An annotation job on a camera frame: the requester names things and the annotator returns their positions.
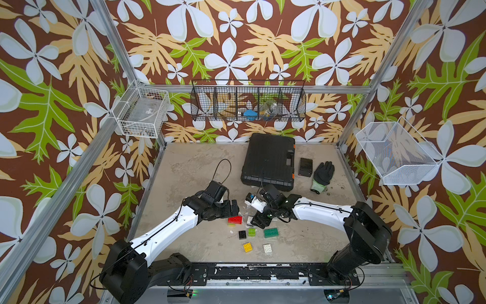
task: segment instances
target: white wire basket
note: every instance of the white wire basket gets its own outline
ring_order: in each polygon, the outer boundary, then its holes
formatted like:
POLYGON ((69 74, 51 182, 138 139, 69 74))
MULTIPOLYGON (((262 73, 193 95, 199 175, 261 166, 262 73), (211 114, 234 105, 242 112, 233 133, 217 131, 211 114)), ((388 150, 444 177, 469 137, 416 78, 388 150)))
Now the white wire basket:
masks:
POLYGON ((169 105, 167 91, 135 88, 117 116, 118 126, 123 135, 157 138, 169 105))
POLYGON ((384 185, 417 185, 438 166, 400 124, 401 120, 403 126, 426 141, 403 117, 398 122, 369 123, 356 134, 384 185))

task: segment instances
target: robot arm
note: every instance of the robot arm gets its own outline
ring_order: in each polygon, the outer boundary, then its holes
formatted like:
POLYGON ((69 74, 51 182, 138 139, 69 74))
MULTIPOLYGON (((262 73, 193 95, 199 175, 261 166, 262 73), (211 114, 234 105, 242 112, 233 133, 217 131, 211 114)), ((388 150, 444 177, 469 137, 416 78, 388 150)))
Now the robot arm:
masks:
MULTIPOLYGON (((169 259, 154 259, 176 238, 203 220, 238 215, 236 201, 224 200, 227 189, 211 181, 206 190, 183 200, 169 218, 130 243, 123 239, 111 248, 100 282, 121 304, 134 303, 154 285, 184 285, 193 273, 192 263, 179 253, 169 259)), ((315 202, 299 195, 286 197, 273 185, 265 186, 260 196, 249 193, 245 203, 257 209, 252 224, 268 227, 273 217, 311 220, 336 227, 349 237, 349 244, 337 251, 323 269, 323 277, 334 284, 363 262, 379 264, 391 237, 391 230, 363 202, 340 206, 315 202)))
POLYGON ((337 282, 364 262, 379 264, 388 247, 392 231, 364 202, 340 206, 316 202, 290 194, 286 197, 268 184, 257 195, 248 193, 245 204, 257 209, 251 224, 262 229, 272 218, 306 219, 344 231, 349 244, 337 251, 327 265, 327 275, 337 282))

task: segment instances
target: black glove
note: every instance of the black glove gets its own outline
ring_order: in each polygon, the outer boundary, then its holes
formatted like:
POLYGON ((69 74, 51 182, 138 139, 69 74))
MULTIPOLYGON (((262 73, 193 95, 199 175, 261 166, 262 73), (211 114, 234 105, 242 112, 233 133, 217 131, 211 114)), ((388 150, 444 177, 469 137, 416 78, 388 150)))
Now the black glove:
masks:
POLYGON ((312 181, 311 191, 320 194, 327 189, 332 176, 334 175, 334 165, 331 161, 327 161, 325 164, 322 162, 314 171, 314 180, 312 181))

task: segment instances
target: white lego brick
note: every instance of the white lego brick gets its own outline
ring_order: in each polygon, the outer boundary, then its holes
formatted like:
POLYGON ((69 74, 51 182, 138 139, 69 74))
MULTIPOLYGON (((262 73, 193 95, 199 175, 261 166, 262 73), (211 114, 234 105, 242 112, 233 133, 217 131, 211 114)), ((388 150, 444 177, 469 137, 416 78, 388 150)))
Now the white lego brick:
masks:
POLYGON ((265 244, 263 245, 263 250, 265 251, 266 254, 272 253, 272 246, 270 244, 265 244))
POLYGON ((253 217, 252 217, 252 216, 249 216, 249 217, 248 217, 248 219, 246 220, 246 227, 247 227, 247 228, 254 228, 254 227, 255 227, 255 226, 253 226, 253 225, 251 224, 251 220, 252 220, 252 219, 253 219, 253 217))

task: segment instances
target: concrete floor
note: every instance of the concrete floor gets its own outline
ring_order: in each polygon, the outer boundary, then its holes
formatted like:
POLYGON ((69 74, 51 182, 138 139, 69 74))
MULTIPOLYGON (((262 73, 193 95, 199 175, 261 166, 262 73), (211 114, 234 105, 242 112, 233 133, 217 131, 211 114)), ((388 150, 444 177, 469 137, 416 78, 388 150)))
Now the concrete floor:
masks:
MULTIPOLYGON (((240 180, 247 148, 247 143, 169 144, 141 215, 136 236, 166 219, 177 210, 184 197, 204 190, 216 165, 224 158, 228 158, 232 164, 231 174, 224 183, 230 190, 230 199, 238 201, 244 222, 248 216, 253 216, 256 210, 247 207, 244 198, 248 192, 255 193, 258 188, 246 186, 240 180)), ((331 204, 356 203, 334 145, 297 145, 294 167, 296 170, 292 193, 331 204), (332 161, 335 173, 326 193, 318 195, 311 192, 312 177, 297 174, 301 157, 312 159, 314 170, 320 162, 332 161)), ((222 181, 228 170, 228 163, 221 163, 215 180, 222 181)), ((165 259, 172 253, 179 252, 193 262, 327 262, 336 250, 348 243, 344 232, 311 221, 293 220, 285 224, 274 220, 269 228, 274 227, 278 228, 278 237, 265 239, 263 231, 257 228, 256 237, 247 236, 246 240, 240 240, 238 231, 248 230, 244 224, 229 227, 227 219, 203 221, 176 239, 157 259, 165 259), (253 251, 249 253, 243 250, 243 244, 247 242, 253 247, 253 251), (263 244, 272 245, 272 254, 264 253, 263 244)))

